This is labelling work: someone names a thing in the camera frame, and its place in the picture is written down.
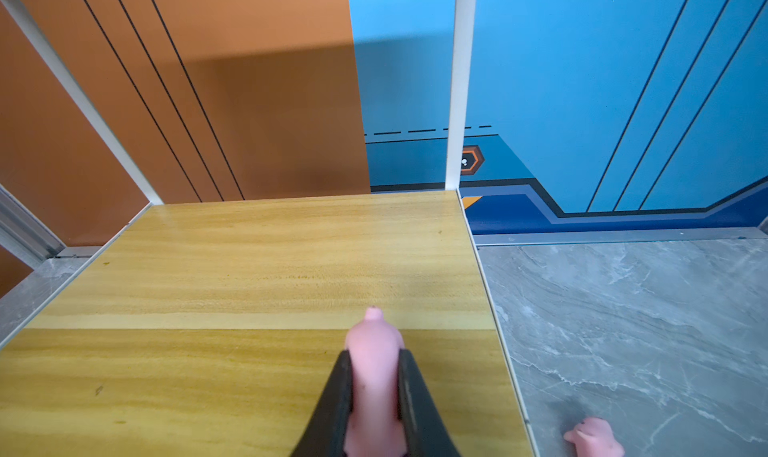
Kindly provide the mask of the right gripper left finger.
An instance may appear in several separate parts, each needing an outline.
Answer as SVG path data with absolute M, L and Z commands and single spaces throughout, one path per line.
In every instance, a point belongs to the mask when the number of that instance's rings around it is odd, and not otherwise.
M 292 457 L 346 455 L 346 433 L 353 407 L 352 389 L 351 357 L 344 350 L 337 357 Z

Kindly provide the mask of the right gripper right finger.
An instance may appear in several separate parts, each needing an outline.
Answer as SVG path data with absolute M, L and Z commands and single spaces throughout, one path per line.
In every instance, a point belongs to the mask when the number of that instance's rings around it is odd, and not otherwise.
M 398 411 L 410 457 L 459 457 L 413 354 L 398 355 Z

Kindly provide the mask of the pink pig toy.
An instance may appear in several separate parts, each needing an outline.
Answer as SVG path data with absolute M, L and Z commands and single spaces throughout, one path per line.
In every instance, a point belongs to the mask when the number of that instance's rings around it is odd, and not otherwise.
M 575 447 L 577 457 L 624 457 L 625 449 L 616 440 L 610 424 L 598 417 L 587 417 L 564 433 L 564 440 Z
M 345 338 L 352 370 L 352 410 L 344 451 L 349 456 L 404 456 L 403 425 L 398 417 L 398 362 L 401 333 L 375 306 L 365 311 Z

